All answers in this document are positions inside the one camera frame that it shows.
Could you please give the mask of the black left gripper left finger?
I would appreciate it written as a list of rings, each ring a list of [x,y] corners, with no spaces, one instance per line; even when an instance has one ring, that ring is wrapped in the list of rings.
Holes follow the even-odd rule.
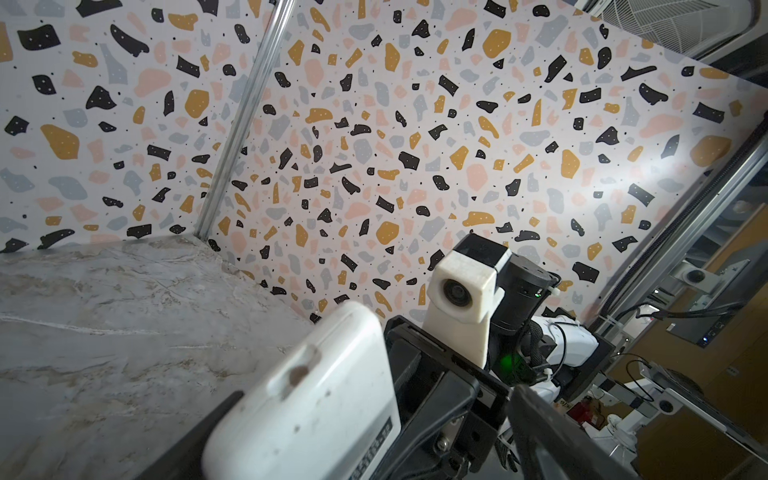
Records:
[[[206,443],[218,423],[243,397],[242,390],[230,394],[135,479],[203,480],[202,455]]]

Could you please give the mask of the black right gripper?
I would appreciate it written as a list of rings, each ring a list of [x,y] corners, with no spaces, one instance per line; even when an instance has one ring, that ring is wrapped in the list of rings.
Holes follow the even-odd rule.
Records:
[[[507,420],[510,387],[402,316],[384,341],[401,431],[374,479],[463,479],[483,467]]]

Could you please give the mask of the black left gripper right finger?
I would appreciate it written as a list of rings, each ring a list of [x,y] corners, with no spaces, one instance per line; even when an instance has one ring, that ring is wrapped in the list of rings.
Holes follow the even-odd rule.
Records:
[[[634,479],[532,389],[513,388],[507,416],[525,479]]]

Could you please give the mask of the white red remote control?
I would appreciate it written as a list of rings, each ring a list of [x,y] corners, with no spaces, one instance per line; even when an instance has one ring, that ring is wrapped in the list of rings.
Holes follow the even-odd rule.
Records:
[[[207,479],[370,479],[401,431],[379,318],[347,301],[217,424]]]

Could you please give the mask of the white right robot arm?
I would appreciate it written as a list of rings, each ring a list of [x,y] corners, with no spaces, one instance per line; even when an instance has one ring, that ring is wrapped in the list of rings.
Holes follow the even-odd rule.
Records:
[[[431,271],[424,321],[384,328],[400,421],[374,477],[462,479],[489,457],[518,471],[513,390],[554,403],[599,369],[607,343],[565,311],[539,315],[560,276],[500,243],[468,235]]]

